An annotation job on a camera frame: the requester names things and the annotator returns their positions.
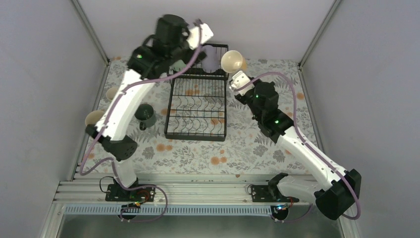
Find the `white wall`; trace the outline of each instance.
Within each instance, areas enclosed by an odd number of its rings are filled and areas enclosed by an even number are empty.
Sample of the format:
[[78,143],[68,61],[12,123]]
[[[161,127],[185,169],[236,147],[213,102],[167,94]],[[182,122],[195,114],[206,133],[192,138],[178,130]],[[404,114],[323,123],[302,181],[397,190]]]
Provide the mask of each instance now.
[[175,14],[200,18],[247,58],[300,61],[333,0],[79,0],[109,57],[128,56]]
[[69,0],[2,0],[0,32],[1,237],[38,237],[105,65]]
[[304,66],[325,150],[362,174],[366,238],[420,237],[420,1],[343,1]]

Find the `floral tablecloth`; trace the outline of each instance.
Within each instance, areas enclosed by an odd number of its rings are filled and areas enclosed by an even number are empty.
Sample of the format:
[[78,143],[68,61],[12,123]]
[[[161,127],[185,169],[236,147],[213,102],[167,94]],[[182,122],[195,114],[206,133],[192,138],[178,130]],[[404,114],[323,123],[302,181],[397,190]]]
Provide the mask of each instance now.
[[[109,107],[110,101],[105,92],[113,86],[119,86],[128,58],[116,57],[111,62],[105,83],[99,110]],[[316,144],[315,135],[302,91],[297,64],[291,60],[248,59],[249,76],[258,76],[268,71],[279,71],[291,78],[298,97],[298,125],[303,133]],[[265,77],[263,81],[274,81],[279,93],[279,108],[288,116],[293,115],[293,98],[285,81],[278,77]],[[143,103],[153,106],[157,121],[153,127],[144,131],[139,129],[139,122],[133,118],[127,129],[127,135],[133,138],[138,148],[132,159],[138,173],[166,174],[308,174],[309,172],[287,150],[276,146],[263,136],[257,122],[252,120],[247,106],[239,103],[233,93],[227,89],[227,136],[224,142],[170,140],[164,135],[164,124],[168,113],[170,84],[156,83],[145,97]],[[86,168],[111,154],[97,144],[89,155]],[[97,173],[111,172],[111,164],[103,163],[95,170]]]

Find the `wire rack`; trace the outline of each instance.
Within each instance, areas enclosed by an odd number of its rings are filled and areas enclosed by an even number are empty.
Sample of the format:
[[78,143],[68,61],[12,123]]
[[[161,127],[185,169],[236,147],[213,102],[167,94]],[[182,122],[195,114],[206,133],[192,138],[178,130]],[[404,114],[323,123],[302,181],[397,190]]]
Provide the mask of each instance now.
[[[210,44],[221,59],[227,45]],[[201,63],[172,80],[165,137],[180,140],[224,141],[226,138],[227,73],[205,72]]]

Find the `gray wall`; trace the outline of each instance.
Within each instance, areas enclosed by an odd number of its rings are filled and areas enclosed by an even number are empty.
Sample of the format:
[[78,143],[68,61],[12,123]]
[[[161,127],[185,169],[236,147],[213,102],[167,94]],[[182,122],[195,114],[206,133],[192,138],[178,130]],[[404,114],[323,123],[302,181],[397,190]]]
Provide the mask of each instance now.
[[2,237],[39,235],[104,68],[71,1],[1,1]]
[[366,238],[420,237],[420,1],[343,1],[304,66],[327,154],[362,174]]
[[128,56],[163,14],[200,18],[246,58],[299,61],[334,0],[79,0],[110,57]]

